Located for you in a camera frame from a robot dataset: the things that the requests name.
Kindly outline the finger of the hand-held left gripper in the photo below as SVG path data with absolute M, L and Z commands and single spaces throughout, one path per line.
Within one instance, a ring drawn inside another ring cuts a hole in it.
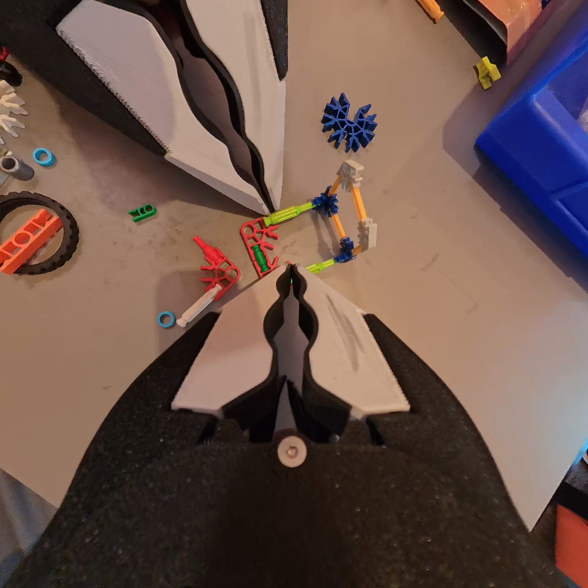
M 182 1 L 182 15 L 227 94 L 269 212 L 281 205 L 286 102 L 286 1 Z
M 81 1 L 56 32 L 163 147 L 164 157 L 233 201 L 269 212 L 223 133 L 190 95 L 179 55 L 154 17 L 126 1 Z

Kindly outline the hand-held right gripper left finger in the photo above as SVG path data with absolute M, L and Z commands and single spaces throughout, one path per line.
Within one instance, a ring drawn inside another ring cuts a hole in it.
M 232 419 L 243 430 L 293 430 L 275 342 L 284 324 L 291 264 L 224 304 L 171 403 L 174 412 Z

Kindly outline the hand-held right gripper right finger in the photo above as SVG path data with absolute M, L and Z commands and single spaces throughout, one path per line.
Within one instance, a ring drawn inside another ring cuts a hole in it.
M 342 436 L 349 420 L 408 413 L 366 313 L 304 267 L 291 265 L 290 275 L 307 339 L 301 393 L 311 418 Z

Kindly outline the black rubber tyre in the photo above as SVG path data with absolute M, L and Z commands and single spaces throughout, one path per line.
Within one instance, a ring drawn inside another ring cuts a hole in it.
M 63 237 L 59 249 L 49 258 L 36 264 L 25 262 L 14 274 L 42 275 L 63 267 L 74 255 L 79 243 L 79 228 L 69 210 L 59 202 L 34 192 L 11 192 L 1 196 L 1 220 L 14 210 L 34 205 L 46 209 L 62 220 Z
M 23 77 L 19 70 L 8 62 L 9 51 L 1 45 L 1 80 L 6 81 L 13 87 L 22 84 Z

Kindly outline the white snowflake connector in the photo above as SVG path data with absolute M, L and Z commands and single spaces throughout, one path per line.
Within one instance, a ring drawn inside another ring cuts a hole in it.
M 18 129 L 25 129 L 24 123 L 18 118 L 27 116 L 24 108 L 25 100 L 22 99 L 15 88 L 7 81 L 1 80 L 1 144 L 5 144 L 4 135 L 8 134 L 18 138 Z

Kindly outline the red connector with white rod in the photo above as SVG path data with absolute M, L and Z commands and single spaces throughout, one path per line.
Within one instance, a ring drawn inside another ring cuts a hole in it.
M 213 301 L 222 298 L 240 279 L 239 268 L 218 247 L 207 244 L 199 236 L 194 236 L 194 242 L 202 250 L 207 263 L 201 266 L 201 270 L 208 271 L 211 275 L 201 278 L 201 281 L 207 284 L 205 292 L 176 320 L 180 327 L 186 327 Z

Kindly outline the blue fan connector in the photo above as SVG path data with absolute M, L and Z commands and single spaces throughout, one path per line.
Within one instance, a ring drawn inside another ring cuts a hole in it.
M 357 153 L 367 148 L 375 137 L 378 126 L 376 114 L 370 114 L 371 104 L 360 107 L 355 116 L 350 116 L 350 102 L 345 93 L 332 97 L 325 105 L 320 123 L 322 132 L 329 133 L 328 143 L 338 149 L 345 144 L 345 152 Z

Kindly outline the orange ladder connector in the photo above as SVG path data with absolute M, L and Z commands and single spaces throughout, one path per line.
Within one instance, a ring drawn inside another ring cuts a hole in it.
M 41 209 L 1 245 L 1 272 L 14 274 L 62 227 L 59 217 Z

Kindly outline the lime yellow clip connector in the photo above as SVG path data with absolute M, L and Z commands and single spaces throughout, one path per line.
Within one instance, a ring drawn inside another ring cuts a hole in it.
M 482 57 L 473 68 L 484 91 L 489 90 L 502 77 L 497 65 L 491 62 L 489 56 Z

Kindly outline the printed toy set bag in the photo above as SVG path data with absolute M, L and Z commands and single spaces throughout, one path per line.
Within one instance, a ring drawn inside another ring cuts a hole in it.
M 499 69 L 512 62 L 540 25 L 550 1 L 437 1 L 480 57 Z

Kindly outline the blue storage bin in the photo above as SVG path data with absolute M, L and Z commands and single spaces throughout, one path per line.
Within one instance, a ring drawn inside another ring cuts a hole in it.
M 587 256 L 587 1 L 475 145 Z

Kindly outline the red metal frame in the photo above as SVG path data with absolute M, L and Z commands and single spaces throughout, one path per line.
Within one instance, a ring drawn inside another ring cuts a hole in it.
M 587 587 L 587 521 L 561 505 L 556 513 L 556 566 L 574 584 Z

